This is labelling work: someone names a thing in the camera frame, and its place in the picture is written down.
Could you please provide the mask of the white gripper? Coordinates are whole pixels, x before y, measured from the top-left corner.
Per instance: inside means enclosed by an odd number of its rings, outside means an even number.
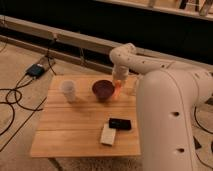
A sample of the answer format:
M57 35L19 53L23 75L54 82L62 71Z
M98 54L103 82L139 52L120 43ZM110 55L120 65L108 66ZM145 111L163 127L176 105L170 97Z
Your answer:
M129 75L129 69L125 66L115 65L112 70L112 84L115 87L115 90L118 88L118 80L121 80L121 88L124 88L127 82L127 77Z

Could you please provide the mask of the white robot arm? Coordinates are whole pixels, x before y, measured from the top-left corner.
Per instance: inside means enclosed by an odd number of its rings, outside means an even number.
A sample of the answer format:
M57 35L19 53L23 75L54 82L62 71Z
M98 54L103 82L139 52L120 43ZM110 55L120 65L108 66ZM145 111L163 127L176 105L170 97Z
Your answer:
M136 113L142 171L198 171L191 126L192 110L213 94L213 76L200 66L139 56L127 43L109 53L115 80L128 71L141 75Z

